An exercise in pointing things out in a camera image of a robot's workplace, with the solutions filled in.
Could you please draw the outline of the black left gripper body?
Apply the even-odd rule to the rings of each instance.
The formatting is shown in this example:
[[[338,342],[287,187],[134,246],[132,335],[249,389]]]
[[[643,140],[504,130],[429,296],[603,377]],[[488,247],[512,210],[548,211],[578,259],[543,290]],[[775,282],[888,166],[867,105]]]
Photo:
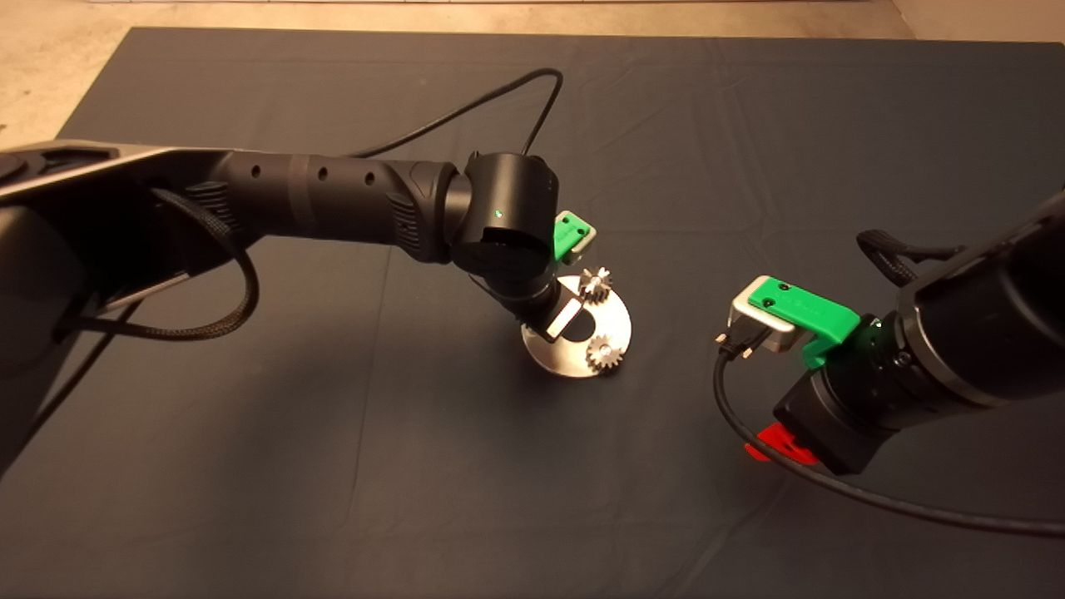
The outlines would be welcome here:
[[[583,302],[563,280],[553,280],[523,314],[523,326],[545,342],[556,342],[581,313]]]

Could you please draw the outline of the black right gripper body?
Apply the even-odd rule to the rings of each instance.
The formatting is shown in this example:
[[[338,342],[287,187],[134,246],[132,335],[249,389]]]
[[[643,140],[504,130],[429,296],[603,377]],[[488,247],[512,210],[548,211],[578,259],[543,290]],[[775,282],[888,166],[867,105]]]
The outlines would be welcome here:
[[[837,475],[862,473],[900,430],[895,412],[906,392],[887,360],[895,338],[875,317],[863,317],[823,365],[804,373],[775,406],[796,443]]]

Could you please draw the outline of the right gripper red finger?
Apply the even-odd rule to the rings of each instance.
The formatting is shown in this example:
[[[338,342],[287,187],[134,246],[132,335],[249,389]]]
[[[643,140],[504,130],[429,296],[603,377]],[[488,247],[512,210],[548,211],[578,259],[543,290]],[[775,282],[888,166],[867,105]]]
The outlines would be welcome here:
[[[803,444],[796,437],[794,433],[788,430],[783,423],[773,423],[765,426],[754,438],[757,439],[757,443],[751,443],[750,440],[746,441],[746,452],[753,459],[766,463],[770,462],[769,454],[761,451],[761,446],[799,465],[819,465],[820,463],[820,459],[810,448]]]

